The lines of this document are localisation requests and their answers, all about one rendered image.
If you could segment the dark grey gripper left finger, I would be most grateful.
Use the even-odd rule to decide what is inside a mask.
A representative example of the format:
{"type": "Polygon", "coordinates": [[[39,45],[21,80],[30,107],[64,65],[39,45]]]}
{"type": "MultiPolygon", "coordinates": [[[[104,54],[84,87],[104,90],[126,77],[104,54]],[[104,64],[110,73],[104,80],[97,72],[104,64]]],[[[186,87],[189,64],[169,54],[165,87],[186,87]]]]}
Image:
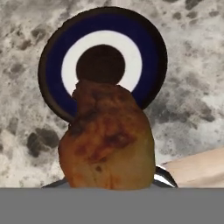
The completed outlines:
{"type": "Polygon", "coordinates": [[[67,180],[65,178],[63,178],[63,179],[53,182],[49,185],[45,185],[45,188],[47,188],[47,187],[51,187],[51,188],[53,188],[53,187],[69,187],[69,184],[68,184],[67,180]]]}

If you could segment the blue and white round plate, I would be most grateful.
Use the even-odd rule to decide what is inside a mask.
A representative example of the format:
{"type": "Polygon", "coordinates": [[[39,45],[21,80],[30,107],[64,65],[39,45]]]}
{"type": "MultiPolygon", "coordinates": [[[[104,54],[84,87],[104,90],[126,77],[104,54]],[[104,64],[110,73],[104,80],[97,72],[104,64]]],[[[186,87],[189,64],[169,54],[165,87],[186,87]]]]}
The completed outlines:
{"type": "Polygon", "coordinates": [[[146,109],[167,71],[165,42],[157,27],[133,10],[99,7],[69,18],[47,41],[38,64],[38,85],[47,106],[71,122],[72,93],[89,79],[128,89],[146,109]]]}

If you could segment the brown chicken drumstick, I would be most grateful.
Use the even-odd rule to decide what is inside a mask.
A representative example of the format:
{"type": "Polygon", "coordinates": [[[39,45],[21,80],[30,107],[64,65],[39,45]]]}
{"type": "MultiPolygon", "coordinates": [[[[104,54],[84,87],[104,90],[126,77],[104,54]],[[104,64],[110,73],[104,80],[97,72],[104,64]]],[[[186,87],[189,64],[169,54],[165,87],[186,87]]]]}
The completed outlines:
{"type": "Polygon", "coordinates": [[[156,171],[146,114],[130,91],[81,80],[73,91],[77,114],[59,141],[59,164],[73,188],[136,190],[156,171]]]}

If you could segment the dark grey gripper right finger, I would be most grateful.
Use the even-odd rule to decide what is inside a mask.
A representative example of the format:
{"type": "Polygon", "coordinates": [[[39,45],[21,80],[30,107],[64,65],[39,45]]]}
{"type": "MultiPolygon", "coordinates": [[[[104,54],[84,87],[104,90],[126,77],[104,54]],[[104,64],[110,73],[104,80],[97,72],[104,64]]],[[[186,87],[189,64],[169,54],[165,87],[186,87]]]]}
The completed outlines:
{"type": "Polygon", "coordinates": [[[178,187],[172,175],[161,165],[156,166],[153,185],[158,187],[178,187]]]}

